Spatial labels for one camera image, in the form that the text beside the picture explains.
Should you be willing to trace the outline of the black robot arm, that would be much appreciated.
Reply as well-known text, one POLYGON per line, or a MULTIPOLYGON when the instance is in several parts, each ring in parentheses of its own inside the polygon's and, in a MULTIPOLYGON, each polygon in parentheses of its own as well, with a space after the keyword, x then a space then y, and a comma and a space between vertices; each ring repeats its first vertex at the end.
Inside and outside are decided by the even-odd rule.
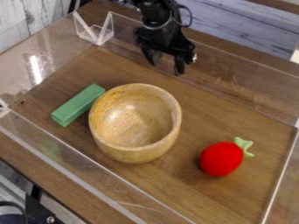
POLYGON ((181 9, 191 10, 175 0, 133 0, 142 12, 143 26, 135 29, 137 42, 149 62, 155 66, 163 53, 174 56, 175 75, 185 74, 185 65, 198 59, 195 44, 186 38, 181 9))

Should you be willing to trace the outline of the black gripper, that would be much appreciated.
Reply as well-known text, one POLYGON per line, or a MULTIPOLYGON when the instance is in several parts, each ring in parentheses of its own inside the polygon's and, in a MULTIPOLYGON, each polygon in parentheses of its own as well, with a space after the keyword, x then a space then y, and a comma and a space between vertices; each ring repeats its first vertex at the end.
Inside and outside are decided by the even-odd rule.
POLYGON ((198 54, 194 52, 195 44, 185 37, 182 29, 165 27, 159 30, 150 30, 138 27, 135 37, 149 62, 155 66, 163 53, 171 54, 175 57, 175 74, 185 74, 186 64, 197 61, 198 54))

